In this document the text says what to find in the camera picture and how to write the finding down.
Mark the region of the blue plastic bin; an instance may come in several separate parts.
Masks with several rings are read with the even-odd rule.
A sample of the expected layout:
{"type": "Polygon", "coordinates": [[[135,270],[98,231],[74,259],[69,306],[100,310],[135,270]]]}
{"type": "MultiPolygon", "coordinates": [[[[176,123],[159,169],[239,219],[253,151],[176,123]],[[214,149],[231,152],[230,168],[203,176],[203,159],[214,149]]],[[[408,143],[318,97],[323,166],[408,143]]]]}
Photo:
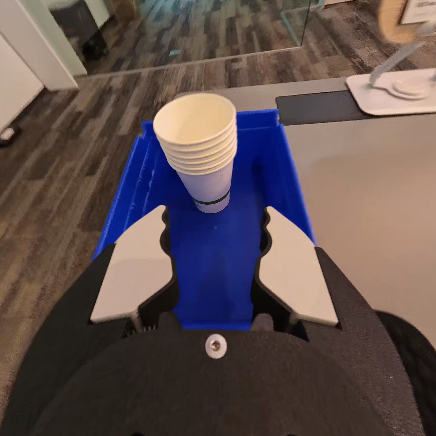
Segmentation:
{"type": "Polygon", "coordinates": [[[130,150],[94,258],[146,213],[165,205],[180,289],[180,321],[188,328],[244,326],[252,316],[250,289],[260,255],[264,208],[274,207],[315,242],[278,109],[237,113],[230,202],[216,214],[196,208],[169,166],[152,122],[144,122],[143,130],[130,150]]]}

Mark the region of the black wrist rest pad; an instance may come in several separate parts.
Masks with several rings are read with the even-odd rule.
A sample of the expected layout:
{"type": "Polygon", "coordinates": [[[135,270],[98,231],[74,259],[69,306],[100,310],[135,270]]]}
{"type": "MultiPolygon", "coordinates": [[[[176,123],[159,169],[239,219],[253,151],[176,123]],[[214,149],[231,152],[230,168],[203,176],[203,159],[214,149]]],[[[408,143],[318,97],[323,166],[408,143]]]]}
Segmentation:
{"type": "Polygon", "coordinates": [[[407,321],[375,312],[393,341],[410,379],[425,435],[436,434],[436,352],[426,337],[407,321]]]}

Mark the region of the black flat plate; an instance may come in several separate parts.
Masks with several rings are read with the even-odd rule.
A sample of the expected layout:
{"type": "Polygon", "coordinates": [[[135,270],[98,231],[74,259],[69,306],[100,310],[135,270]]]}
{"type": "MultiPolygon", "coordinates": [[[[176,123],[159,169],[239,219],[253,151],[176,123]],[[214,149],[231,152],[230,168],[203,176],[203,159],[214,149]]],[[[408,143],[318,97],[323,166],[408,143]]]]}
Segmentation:
{"type": "Polygon", "coordinates": [[[371,119],[348,90],[278,96],[280,122],[285,126],[371,119]]]}

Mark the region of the white stand base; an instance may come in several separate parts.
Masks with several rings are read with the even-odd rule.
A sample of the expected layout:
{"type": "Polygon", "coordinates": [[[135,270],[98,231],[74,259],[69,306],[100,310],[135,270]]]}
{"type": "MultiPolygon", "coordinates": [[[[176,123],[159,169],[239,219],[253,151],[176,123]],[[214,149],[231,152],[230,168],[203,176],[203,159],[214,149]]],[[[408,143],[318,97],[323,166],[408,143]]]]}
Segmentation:
{"type": "Polygon", "coordinates": [[[423,42],[409,43],[370,74],[352,75],[346,85],[359,109],[371,116],[417,115],[436,112],[435,69],[392,72],[423,42]]]}

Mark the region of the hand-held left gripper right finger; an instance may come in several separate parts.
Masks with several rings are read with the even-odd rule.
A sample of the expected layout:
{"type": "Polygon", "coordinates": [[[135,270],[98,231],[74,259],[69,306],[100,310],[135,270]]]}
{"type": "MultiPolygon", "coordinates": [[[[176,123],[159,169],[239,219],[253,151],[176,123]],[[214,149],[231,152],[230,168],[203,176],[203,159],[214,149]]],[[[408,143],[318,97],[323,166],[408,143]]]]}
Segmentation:
{"type": "Polygon", "coordinates": [[[252,281],[253,318],[270,315],[277,331],[298,322],[338,327],[316,248],[304,231],[274,207],[264,209],[252,281]]]}

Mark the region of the small black box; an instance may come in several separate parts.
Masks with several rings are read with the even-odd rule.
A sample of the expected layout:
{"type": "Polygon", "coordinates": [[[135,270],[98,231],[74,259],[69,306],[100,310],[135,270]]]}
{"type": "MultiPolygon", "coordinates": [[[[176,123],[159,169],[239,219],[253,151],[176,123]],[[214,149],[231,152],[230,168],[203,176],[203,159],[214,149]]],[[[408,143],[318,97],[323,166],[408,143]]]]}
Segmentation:
{"type": "Polygon", "coordinates": [[[8,127],[0,134],[0,147],[11,146],[17,137],[22,133],[20,127],[8,127]]]}

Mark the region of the wooden instruction board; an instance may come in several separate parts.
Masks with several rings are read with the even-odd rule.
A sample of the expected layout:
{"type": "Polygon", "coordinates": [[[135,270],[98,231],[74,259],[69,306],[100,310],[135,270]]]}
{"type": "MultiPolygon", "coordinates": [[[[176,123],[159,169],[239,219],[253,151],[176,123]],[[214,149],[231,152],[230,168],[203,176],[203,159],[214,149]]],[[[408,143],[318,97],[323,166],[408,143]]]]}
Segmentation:
{"type": "Polygon", "coordinates": [[[406,0],[379,1],[377,27],[383,41],[406,45],[435,35],[435,18],[425,18],[422,24],[401,24],[408,3],[406,0]]]}

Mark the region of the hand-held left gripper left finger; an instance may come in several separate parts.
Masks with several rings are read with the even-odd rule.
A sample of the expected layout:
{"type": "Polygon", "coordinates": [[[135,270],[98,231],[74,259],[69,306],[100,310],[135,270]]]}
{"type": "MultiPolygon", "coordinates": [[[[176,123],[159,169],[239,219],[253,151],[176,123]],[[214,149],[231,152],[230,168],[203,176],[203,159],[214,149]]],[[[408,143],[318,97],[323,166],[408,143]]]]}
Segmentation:
{"type": "Polygon", "coordinates": [[[176,261],[171,253],[169,209],[159,205],[117,239],[90,321],[128,318],[151,330],[161,313],[179,302],[176,261]]]}

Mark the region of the white cabinet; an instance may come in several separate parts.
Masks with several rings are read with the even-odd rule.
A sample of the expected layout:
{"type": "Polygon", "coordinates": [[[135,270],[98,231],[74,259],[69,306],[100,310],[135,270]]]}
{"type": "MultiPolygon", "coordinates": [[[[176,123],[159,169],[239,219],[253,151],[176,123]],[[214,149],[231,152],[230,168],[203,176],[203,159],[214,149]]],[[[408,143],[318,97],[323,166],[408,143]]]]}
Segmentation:
{"type": "Polygon", "coordinates": [[[75,89],[83,63],[43,1],[0,2],[0,128],[43,90],[75,89]]]}

